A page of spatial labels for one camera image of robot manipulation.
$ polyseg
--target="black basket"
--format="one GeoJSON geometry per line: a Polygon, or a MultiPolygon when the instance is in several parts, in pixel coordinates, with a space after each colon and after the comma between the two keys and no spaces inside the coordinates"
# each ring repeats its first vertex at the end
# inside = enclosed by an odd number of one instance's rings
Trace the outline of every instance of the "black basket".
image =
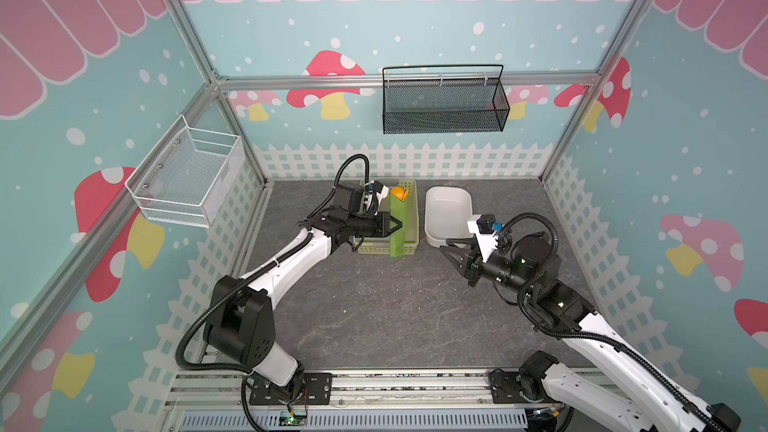
{"type": "Polygon", "coordinates": [[[382,123],[385,134],[500,132],[509,114],[495,64],[384,67],[382,123]],[[398,73],[427,67],[436,73],[398,73]],[[481,72],[466,72],[480,69],[481,72]]]}

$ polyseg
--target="dark gray marble surface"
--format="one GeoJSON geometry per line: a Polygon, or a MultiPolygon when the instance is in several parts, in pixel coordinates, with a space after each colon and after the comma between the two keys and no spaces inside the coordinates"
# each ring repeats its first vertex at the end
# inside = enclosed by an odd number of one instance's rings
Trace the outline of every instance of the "dark gray marble surface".
{"type": "MultiPolygon", "coordinates": [[[[424,180],[418,182],[421,238],[405,258],[353,254],[341,246],[312,268],[275,310],[277,341],[307,368],[517,367],[532,350],[545,350],[571,367],[590,363],[565,344],[532,330],[489,281],[470,288],[429,245],[424,201],[434,186],[461,187],[474,213],[506,222],[539,212],[561,232],[560,278],[587,299],[591,293],[538,180],[424,180]]],[[[330,190],[330,182],[276,182],[250,268],[297,234],[301,220],[330,190]]],[[[515,237],[543,230],[522,221],[515,237]]]]}

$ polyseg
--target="white basket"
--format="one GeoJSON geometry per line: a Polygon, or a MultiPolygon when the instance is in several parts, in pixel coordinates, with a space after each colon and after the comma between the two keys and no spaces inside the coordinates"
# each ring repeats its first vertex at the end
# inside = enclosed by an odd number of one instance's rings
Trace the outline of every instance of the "white basket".
{"type": "Polygon", "coordinates": [[[148,220],[209,227],[244,161],[239,136],[179,116],[125,186],[148,220]]]}

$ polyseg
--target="white picket fence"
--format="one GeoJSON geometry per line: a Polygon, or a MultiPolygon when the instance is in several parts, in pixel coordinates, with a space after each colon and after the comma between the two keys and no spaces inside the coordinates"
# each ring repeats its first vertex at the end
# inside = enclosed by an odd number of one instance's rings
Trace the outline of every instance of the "white picket fence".
{"type": "MultiPolygon", "coordinates": [[[[347,145],[339,149],[331,145],[323,149],[316,145],[308,149],[304,145],[292,149],[285,145],[277,149],[270,145],[266,150],[254,147],[259,165],[267,177],[277,180],[307,180],[333,178],[336,171],[354,154],[365,154],[370,159],[371,177],[462,177],[462,178],[533,178],[541,175],[547,159],[552,154],[552,144],[540,149],[538,144],[523,148],[506,144],[494,149],[491,144],[477,148],[475,144],[462,149],[459,144],[446,148],[416,148],[413,144],[400,148],[397,144],[385,148],[379,144],[369,148],[366,144],[356,149],[347,145]]],[[[355,162],[347,169],[345,177],[362,177],[362,162],[355,162]]]]}
{"type": "MultiPolygon", "coordinates": [[[[178,300],[168,302],[170,318],[167,323],[157,326],[158,346],[144,352],[147,363],[144,375],[128,383],[133,395],[128,408],[112,416],[112,424],[118,432],[154,430],[158,412],[163,409],[178,372],[174,360],[176,346],[190,323],[208,307],[216,282],[229,273],[237,243],[244,235],[248,214],[258,199],[259,190],[253,171],[245,164],[214,223],[206,230],[206,241],[197,243],[197,258],[188,261],[190,275],[179,280],[178,300]]],[[[202,331],[198,332],[190,342],[187,360],[190,360],[191,351],[198,347],[201,334],[202,331]]]]}
{"type": "Polygon", "coordinates": [[[654,365],[682,387],[695,390],[700,380],[680,367],[683,350],[664,338],[667,322],[651,314],[654,300],[640,295],[640,277],[629,274],[630,258],[619,254],[619,239],[608,234],[609,222],[600,221],[600,207],[592,206],[592,192],[586,192],[586,181],[578,179],[572,161],[562,158],[546,186],[600,312],[654,365]]]}

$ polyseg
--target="light green plastic basket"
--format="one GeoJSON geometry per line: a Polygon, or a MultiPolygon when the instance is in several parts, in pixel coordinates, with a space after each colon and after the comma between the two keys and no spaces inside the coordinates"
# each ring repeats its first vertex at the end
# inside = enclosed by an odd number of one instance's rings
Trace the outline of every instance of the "light green plastic basket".
{"type": "MultiPolygon", "coordinates": [[[[408,216],[406,217],[406,255],[413,255],[416,253],[416,246],[418,245],[418,194],[416,192],[416,181],[401,179],[381,180],[379,182],[389,187],[390,189],[395,187],[402,187],[403,190],[410,190],[408,194],[408,216]]],[[[384,203],[379,206],[379,212],[389,211],[389,197],[385,198],[384,203]]],[[[362,245],[358,249],[359,254],[375,254],[375,255],[389,255],[389,237],[366,237],[362,245]]]]}

